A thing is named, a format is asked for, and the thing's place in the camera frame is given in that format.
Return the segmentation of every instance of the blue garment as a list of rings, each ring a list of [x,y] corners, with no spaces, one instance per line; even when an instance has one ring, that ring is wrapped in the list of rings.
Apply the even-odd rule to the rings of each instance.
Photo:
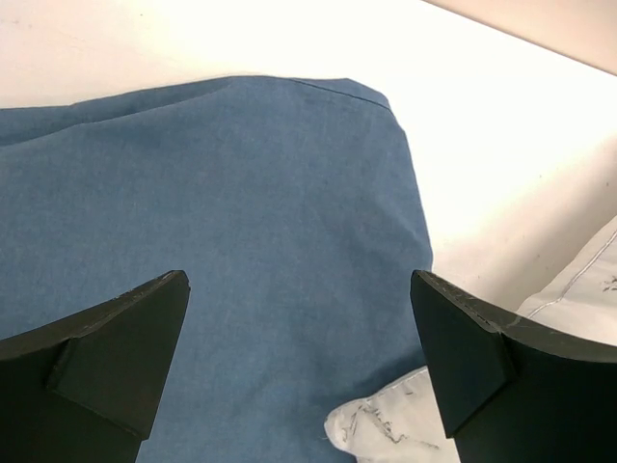
[[[349,80],[0,111],[0,339],[170,269],[192,293],[140,463],[336,463],[323,421],[420,367],[404,132]]]

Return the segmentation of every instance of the white fabric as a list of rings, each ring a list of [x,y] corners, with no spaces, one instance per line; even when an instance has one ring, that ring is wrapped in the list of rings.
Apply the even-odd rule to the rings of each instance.
[[[617,217],[517,313],[580,338],[617,345]],[[358,463],[457,463],[426,368],[334,410],[326,432]]]

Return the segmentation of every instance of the folded blue cloth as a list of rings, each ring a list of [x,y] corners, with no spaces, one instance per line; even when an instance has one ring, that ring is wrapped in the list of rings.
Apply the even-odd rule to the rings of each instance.
[[[423,363],[404,132],[349,80],[230,77],[0,111],[0,338],[170,269],[191,300],[141,463],[330,463],[323,421]]]

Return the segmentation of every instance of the black plastic part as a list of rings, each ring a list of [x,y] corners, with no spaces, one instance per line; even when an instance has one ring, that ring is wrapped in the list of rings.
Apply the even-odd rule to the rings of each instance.
[[[615,461],[617,347],[479,300],[429,272],[412,302],[462,463]]]
[[[2,463],[133,463],[148,438],[189,298],[174,271],[0,341]]]

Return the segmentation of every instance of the white table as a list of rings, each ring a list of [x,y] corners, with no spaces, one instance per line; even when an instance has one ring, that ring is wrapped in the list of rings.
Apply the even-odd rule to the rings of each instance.
[[[0,106],[237,73],[385,93],[435,271],[505,307],[617,214],[617,78],[420,1],[0,2]]]

